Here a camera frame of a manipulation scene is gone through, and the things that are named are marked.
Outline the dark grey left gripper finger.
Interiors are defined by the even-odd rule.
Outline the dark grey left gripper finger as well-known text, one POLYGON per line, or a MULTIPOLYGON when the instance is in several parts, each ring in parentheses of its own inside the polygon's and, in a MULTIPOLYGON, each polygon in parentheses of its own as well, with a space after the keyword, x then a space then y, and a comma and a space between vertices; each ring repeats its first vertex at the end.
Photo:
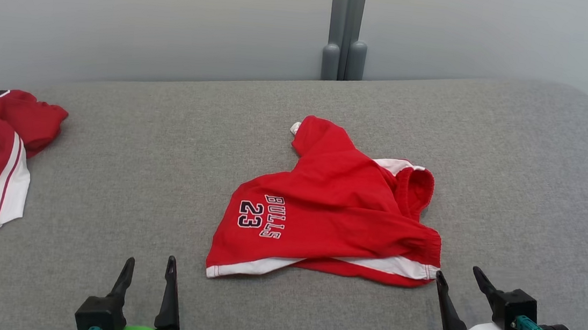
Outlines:
POLYGON ((165 288, 159 314, 155 317, 157 330, 180 330, 177 262, 169 256, 165 271, 165 288))
POLYGON ((112 287, 112 290, 107 297, 109 298, 117 298, 119 300, 124 300, 126 296, 127 289, 130 287, 132 283, 133 275, 135 272, 135 264, 136 260, 133 257, 130 257, 126 260, 124 266, 122 267, 121 273, 119 274, 115 284, 112 287))

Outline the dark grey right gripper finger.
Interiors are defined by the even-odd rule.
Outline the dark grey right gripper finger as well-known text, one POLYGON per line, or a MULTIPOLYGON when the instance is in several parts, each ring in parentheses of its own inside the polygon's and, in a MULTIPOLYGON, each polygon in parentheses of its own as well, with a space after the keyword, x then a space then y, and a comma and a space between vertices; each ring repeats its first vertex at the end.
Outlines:
POLYGON ((497 292, 496 287, 490 282, 484 271, 479 268, 479 266, 474 266, 472 271, 474 273, 473 275, 475 276, 479 290, 484 294, 488 300, 488 304, 490 305, 491 309, 493 309, 495 303, 495 294, 497 292))
POLYGON ((460 319, 449 296, 449 287, 442 271, 436 273, 436 287, 439 302, 442 330, 467 330, 466 324, 460 319))

